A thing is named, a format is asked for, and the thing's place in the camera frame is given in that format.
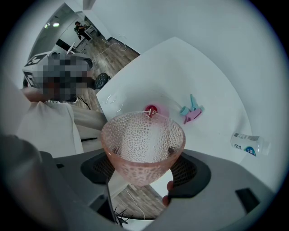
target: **blue label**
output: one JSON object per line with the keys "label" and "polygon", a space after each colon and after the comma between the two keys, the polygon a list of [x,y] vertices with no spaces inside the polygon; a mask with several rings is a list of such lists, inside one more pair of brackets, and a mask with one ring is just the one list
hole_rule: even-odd
{"label": "blue label", "polygon": [[253,156],[256,156],[256,153],[255,153],[255,151],[254,151],[254,149],[253,149],[252,147],[246,147],[246,148],[244,149],[244,151],[252,154]]}

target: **transparent plastic object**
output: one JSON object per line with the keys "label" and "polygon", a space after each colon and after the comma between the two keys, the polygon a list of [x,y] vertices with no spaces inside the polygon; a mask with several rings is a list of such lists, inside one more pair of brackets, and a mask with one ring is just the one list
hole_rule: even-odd
{"label": "transparent plastic object", "polygon": [[105,124],[101,141],[114,168],[134,185],[159,179],[181,155],[186,137],[172,119],[131,112]]}

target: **bowl rim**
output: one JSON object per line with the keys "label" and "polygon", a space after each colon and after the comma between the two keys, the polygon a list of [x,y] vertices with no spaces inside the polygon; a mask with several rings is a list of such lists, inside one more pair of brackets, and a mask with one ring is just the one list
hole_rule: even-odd
{"label": "bowl rim", "polygon": [[102,143],[102,146],[103,146],[104,151],[105,151],[105,153],[106,153],[106,155],[107,155],[108,158],[111,156],[112,158],[119,159],[119,160],[121,160],[122,162],[123,162],[123,161],[124,161],[124,162],[128,162],[130,166],[137,166],[137,167],[140,167],[140,166],[141,166],[141,167],[154,167],[154,166],[159,166],[159,165],[161,165],[161,164],[163,164],[163,163],[165,163],[165,162],[169,162],[169,161],[171,161],[172,159],[174,159],[175,157],[179,157],[179,156],[181,155],[182,151],[184,150],[185,144],[186,144],[186,135],[185,135],[184,130],[182,129],[182,127],[181,127],[176,121],[174,121],[173,119],[171,119],[171,118],[169,118],[169,117],[163,116],[163,115],[161,115],[161,114],[159,114],[159,113],[155,113],[155,114],[158,115],[158,116],[160,116],[160,117],[164,117],[164,118],[166,118],[166,119],[169,119],[170,121],[172,121],[176,126],[178,126],[178,127],[181,129],[184,139],[183,139],[183,142],[182,142],[182,144],[181,144],[181,146],[180,146],[180,148],[179,148],[179,152],[176,152],[175,154],[173,154],[173,155],[170,156],[169,158],[167,158],[167,159],[165,159],[165,160],[162,160],[162,161],[159,161],[159,162],[155,162],[155,163],[141,163],[141,162],[133,162],[133,161],[129,161],[129,160],[123,159],[123,158],[121,158],[120,156],[116,155],[112,150],[110,150],[110,149],[106,146],[106,144],[105,144],[105,142],[104,142],[104,139],[103,139],[103,130],[104,130],[105,126],[107,126],[107,124],[108,124],[109,122],[113,121],[114,119],[117,119],[118,117],[121,117],[121,116],[124,116],[124,115],[127,115],[127,114],[135,114],[135,113],[148,113],[148,111],[132,111],[132,112],[127,112],[127,113],[121,114],[121,115],[119,115],[119,116],[113,117],[111,120],[109,120],[109,121],[103,126],[103,128],[102,128],[102,130],[101,130],[101,143]]}

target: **beige pants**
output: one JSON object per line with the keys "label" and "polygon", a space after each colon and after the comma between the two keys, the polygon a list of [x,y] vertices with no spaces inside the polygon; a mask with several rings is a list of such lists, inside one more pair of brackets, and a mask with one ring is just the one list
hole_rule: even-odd
{"label": "beige pants", "polygon": [[[101,129],[107,122],[103,113],[82,109],[71,105],[74,113],[74,122],[81,139],[97,138],[82,142],[84,152],[90,152],[102,148],[100,141]],[[117,196],[128,182],[115,171],[108,183],[111,198]]]}

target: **white plastic bottle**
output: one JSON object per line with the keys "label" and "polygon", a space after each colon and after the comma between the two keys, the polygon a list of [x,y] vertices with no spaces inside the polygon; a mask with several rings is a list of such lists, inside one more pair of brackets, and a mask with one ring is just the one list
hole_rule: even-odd
{"label": "white plastic bottle", "polygon": [[233,148],[241,149],[253,156],[259,154],[268,155],[270,143],[261,136],[249,136],[240,133],[234,133],[231,138]]}

